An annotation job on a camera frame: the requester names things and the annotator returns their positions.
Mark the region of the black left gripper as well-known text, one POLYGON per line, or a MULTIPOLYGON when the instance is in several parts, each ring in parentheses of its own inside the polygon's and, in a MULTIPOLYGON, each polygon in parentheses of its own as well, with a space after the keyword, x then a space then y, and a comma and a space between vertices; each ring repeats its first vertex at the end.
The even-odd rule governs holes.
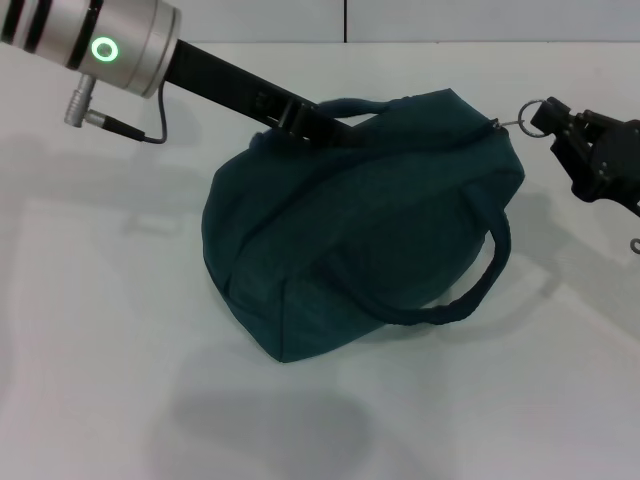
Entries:
POLYGON ((357 105, 317 105, 183 40, 177 42, 165 81, 222 105, 312 147, 348 143, 343 119, 370 114, 357 105))

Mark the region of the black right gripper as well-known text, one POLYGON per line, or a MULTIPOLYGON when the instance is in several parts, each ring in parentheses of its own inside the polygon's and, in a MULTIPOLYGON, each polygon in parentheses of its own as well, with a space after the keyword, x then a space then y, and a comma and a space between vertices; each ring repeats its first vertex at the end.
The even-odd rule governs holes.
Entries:
POLYGON ((571 109, 549 97, 540 102, 531 125, 555 134, 551 152, 572 181, 572 192, 593 203, 611 200, 639 213, 639 121, 620 121, 590 110, 571 109), (584 129, 576 135, 571 129, 584 129))

